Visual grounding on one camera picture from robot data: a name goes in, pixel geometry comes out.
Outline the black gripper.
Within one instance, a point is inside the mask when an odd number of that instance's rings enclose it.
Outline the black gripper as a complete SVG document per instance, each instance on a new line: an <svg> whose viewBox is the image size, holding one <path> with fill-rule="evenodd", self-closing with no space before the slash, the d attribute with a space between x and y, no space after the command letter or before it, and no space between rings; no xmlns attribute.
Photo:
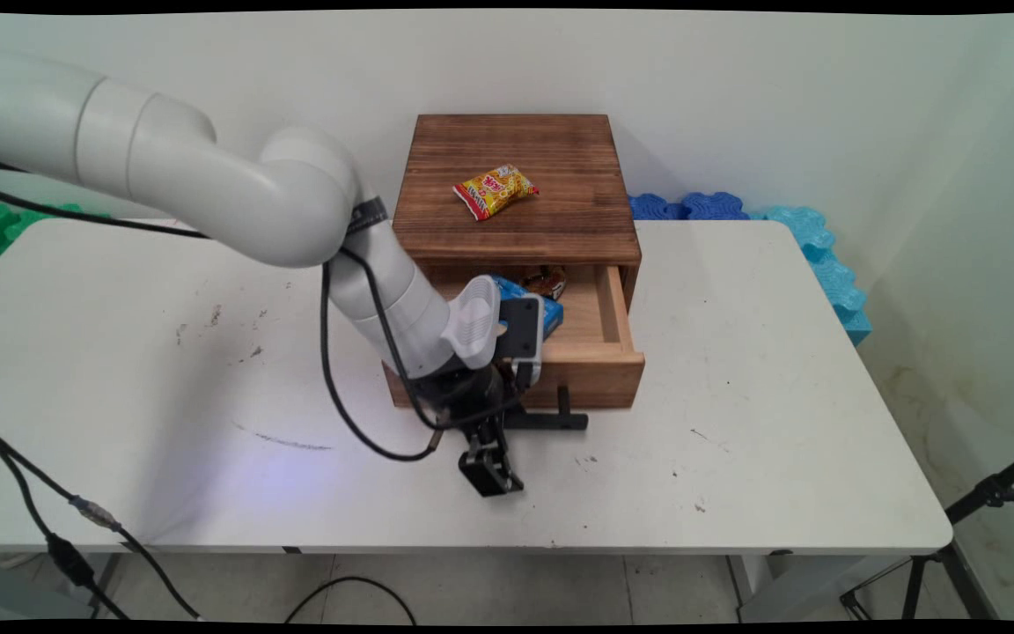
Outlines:
<svg viewBox="0 0 1014 634"><path fill-rule="evenodd" d="M511 420L511 413L502 408L509 400L510 389L499 364L479 370L459 365L422 378L422 412L431 424L467 420L484 410L494 414L459 427L470 436L470 449L458 460L459 472L483 498L525 489L511 468L510 445L504 436L504 423Z"/></svg>

